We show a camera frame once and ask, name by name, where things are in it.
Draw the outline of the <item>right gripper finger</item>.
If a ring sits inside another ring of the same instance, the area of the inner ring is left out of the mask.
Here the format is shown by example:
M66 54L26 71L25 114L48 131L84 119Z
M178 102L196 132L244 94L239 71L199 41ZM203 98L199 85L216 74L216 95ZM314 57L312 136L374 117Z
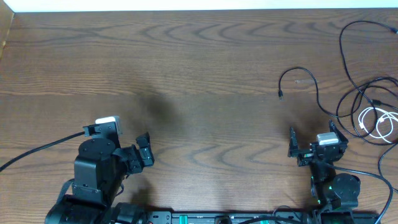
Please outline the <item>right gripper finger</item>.
M297 143L296 133L293 127L289 129L289 150L288 157L297 157L299 154L299 145Z
M339 142L341 144L348 144L348 139L343 135L343 133L336 127L332 120L328 121L329 129L331 132L335 133Z

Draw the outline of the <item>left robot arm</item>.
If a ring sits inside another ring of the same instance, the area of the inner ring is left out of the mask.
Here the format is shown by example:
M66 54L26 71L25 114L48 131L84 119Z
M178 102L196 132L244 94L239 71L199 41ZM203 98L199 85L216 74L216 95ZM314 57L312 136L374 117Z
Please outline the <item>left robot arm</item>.
M74 178L65 182L46 223L148 223L144 209L130 203L113 205L123 180L154 165L149 133L121 147L116 122L85 126Z

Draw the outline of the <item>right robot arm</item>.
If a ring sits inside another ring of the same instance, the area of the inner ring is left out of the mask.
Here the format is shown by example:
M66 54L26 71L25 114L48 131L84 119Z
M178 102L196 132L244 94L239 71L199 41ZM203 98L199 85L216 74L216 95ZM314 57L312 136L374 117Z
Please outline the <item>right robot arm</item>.
M309 148L301 149L293 128L289 130L288 156L297 159L299 167L308 166L311 172L311 194L318 207L303 219L306 223L354 223L353 208L358 206L361 181L355 175L336 173L333 163L339 161L348 139L328 122L330 131L317 135Z

